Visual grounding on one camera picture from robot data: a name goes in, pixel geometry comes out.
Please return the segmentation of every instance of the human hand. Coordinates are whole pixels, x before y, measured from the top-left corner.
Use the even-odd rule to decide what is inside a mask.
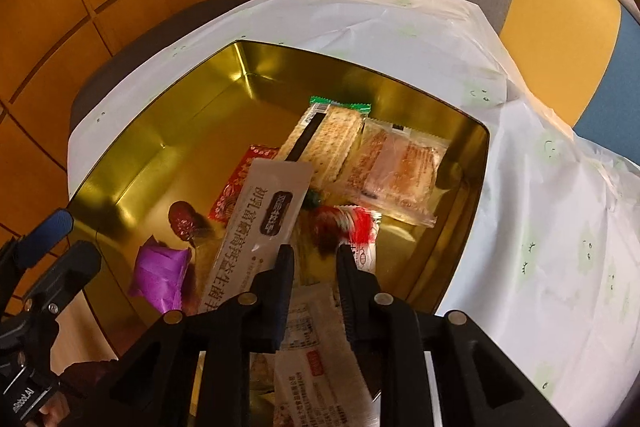
[[[65,395],[58,391],[40,408],[44,427],[58,427],[59,423],[71,412]],[[35,422],[27,422],[26,427],[38,427]]]

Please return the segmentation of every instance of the gold tray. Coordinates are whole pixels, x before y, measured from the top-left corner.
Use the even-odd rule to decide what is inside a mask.
[[[69,204],[72,240],[92,241],[102,270],[85,289],[98,324],[123,353],[158,317],[127,289],[150,235],[185,248],[167,211],[189,201],[207,215],[251,144],[280,146],[318,95],[372,105],[371,116],[451,140],[438,172],[434,229],[383,218],[377,276],[385,291],[434,311],[476,213],[487,129],[456,108],[375,71],[312,52],[236,41],[194,68],[120,134]]]

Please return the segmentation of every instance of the packaged biscuit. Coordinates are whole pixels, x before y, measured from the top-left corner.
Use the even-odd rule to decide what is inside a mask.
[[[249,172],[251,163],[256,158],[271,159],[275,157],[277,153],[278,150],[271,147],[264,147],[262,145],[250,146],[249,149],[247,149],[247,152],[244,153],[238,167],[236,167],[229,177],[225,188],[220,192],[218,199],[213,204],[213,207],[209,212],[209,219],[218,221],[226,226],[234,211],[236,201],[238,201],[238,195],[240,194],[240,190],[242,190],[242,185],[244,184],[244,179]]]
[[[329,190],[411,225],[433,227],[429,199],[446,140],[367,119],[357,151]]]
[[[238,196],[198,311],[217,309],[247,291],[258,272],[273,268],[308,189],[312,166],[256,158]]]
[[[287,329],[275,355],[274,385],[274,425],[378,424],[331,285],[293,289]]]
[[[311,102],[275,159],[311,163],[314,174],[310,186],[323,190],[337,178],[370,105],[339,104],[318,97],[312,97]]]

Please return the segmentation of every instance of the silver screw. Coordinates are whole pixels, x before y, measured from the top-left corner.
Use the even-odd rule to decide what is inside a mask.
[[[242,304],[242,306],[251,306],[258,301],[258,298],[255,294],[251,292],[241,293],[238,296],[238,302]]]
[[[167,311],[162,317],[167,324],[180,324],[184,315],[180,310]]]
[[[389,295],[388,293],[380,292],[376,293],[376,296],[373,297],[373,300],[380,306],[389,306],[389,304],[394,301],[394,297],[393,295]]]
[[[450,312],[450,314],[448,315],[448,318],[449,318],[449,322],[456,326],[462,326],[463,324],[466,324],[466,315],[463,314],[463,312],[460,312],[458,310]]]

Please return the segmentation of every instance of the white snack packet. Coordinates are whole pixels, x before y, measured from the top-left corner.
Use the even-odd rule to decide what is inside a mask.
[[[276,427],[379,425],[331,285],[293,289],[274,384]]]
[[[289,242],[312,174],[310,163],[254,159],[198,313],[217,309],[228,298],[247,291],[258,272],[273,268],[280,245]]]

